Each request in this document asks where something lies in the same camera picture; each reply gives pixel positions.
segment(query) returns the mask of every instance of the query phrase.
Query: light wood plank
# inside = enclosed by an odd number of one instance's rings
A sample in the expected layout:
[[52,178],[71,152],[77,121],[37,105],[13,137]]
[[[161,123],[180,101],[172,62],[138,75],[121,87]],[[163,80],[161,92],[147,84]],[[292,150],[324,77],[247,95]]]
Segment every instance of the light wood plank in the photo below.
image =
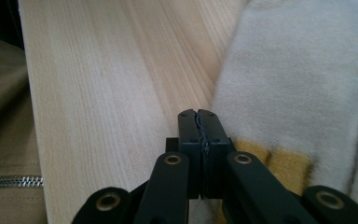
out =
[[243,0],[20,0],[49,223],[94,191],[132,190],[210,107]]

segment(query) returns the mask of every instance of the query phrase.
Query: metal zipper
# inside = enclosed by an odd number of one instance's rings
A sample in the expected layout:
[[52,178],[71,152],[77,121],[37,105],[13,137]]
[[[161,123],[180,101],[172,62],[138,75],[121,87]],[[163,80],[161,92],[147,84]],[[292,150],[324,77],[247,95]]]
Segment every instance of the metal zipper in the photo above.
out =
[[0,189],[6,188],[43,188],[43,177],[27,176],[0,176]]

